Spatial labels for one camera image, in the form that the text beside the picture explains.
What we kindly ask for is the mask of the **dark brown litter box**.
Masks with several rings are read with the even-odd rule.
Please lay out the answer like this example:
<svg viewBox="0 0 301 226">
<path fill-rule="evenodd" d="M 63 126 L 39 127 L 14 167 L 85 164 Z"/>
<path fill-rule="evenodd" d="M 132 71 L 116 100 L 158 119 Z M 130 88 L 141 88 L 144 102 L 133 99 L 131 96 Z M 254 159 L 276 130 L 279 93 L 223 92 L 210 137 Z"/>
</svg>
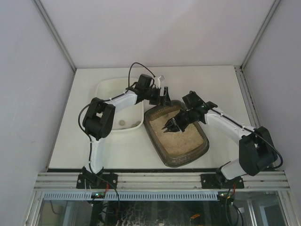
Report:
<svg viewBox="0 0 301 226">
<path fill-rule="evenodd" d="M 144 113 L 143 124 L 147 134 L 167 167 L 177 168 L 189 164 L 206 154 L 210 146 L 197 122 L 190 124 L 184 132 L 163 132 L 165 123 L 185 108 L 183 102 L 173 100 L 172 106 L 155 106 Z"/>
</svg>

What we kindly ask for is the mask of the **white plastic tub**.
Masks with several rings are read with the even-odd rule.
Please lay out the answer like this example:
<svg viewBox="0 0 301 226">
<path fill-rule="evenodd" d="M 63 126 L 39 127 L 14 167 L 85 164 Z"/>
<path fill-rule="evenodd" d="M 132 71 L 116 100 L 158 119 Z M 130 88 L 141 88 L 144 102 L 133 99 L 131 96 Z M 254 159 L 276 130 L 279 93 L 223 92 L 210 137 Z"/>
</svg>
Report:
<svg viewBox="0 0 301 226">
<path fill-rule="evenodd" d="M 109 99 L 120 95 L 128 85 L 138 81 L 136 78 L 116 78 L 102 81 L 98 84 L 95 96 L 99 99 Z M 124 120 L 125 125 L 119 125 L 119 121 Z M 129 106 L 114 115 L 114 121 L 111 133 L 128 132 L 140 127 L 144 120 L 144 106 L 140 102 L 136 105 Z M 132 126 L 135 122 L 140 121 L 138 126 Z"/>
</svg>

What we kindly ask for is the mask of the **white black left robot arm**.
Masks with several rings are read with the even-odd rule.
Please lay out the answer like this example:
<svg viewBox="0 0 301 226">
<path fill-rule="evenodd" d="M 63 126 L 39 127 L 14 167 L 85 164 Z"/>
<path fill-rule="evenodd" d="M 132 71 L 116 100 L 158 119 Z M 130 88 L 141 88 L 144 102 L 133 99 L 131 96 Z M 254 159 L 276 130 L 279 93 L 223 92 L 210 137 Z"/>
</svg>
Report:
<svg viewBox="0 0 301 226">
<path fill-rule="evenodd" d="M 170 106 L 168 87 L 161 88 L 155 79 L 141 74 L 138 81 L 121 94 L 109 99 L 94 97 L 79 113 L 78 124 L 88 136 L 90 151 L 87 164 L 82 168 L 84 177 L 95 183 L 103 170 L 103 141 L 111 133 L 115 113 L 148 100 L 150 105 Z"/>
</svg>

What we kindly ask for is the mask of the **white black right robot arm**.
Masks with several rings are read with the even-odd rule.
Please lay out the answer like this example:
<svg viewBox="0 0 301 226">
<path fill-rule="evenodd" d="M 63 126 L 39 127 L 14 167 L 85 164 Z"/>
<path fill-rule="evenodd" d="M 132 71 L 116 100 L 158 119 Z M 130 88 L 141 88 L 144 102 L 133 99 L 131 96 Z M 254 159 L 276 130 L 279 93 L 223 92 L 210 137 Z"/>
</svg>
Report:
<svg viewBox="0 0 301 226">
<path fill-rule="evenodd" d="M 190 124 L 201 122 L 216 128 L 238 145 L 238 158 L 222 165 L 215 173 L 219 187 L 244 175 L 255 176 L 283 159 L 274 147 L 267 128 L 254 128 L 238 122 L 215 103 L 205 102 L 194 91 L 182 99 L 186 109 L 169 119 L 162 128 L 163 132 L 184 132 Z"/>
</svg>

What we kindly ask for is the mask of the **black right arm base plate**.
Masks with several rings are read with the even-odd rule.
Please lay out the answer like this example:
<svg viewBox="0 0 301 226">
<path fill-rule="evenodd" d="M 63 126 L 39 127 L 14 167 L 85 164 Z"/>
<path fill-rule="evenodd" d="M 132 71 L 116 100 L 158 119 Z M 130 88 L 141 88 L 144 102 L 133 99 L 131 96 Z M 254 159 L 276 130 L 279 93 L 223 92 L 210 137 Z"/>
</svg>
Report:
<svg viewBox="0 0 301 226">
<path fill-rule="evenodd" d="M 226 179 L 223 175 L 211 173 L 201 174 L 200 180 L 203 189 L 226 189 L 234 187 L 238 189 L 243 189 L 245 187 L 242 177 Z"/>
</svg>

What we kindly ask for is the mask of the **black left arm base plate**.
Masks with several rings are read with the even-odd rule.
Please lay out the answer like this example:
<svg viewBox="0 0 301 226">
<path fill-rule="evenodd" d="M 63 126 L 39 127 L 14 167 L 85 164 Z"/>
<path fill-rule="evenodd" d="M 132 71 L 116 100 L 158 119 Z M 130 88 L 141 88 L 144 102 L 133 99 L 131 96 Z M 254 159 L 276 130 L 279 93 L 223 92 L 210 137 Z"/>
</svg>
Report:
<svg viewBox="0 0 301 226">
<path fill-rule="evenodd" d="M 92 189 L 113 189 L 117 188 L 118 175 L 114 173 L 100 174 L 100 175 L 88 175 L 79 174 L 77 179 L 76 188 L 92 188 Z"/>
</svg>

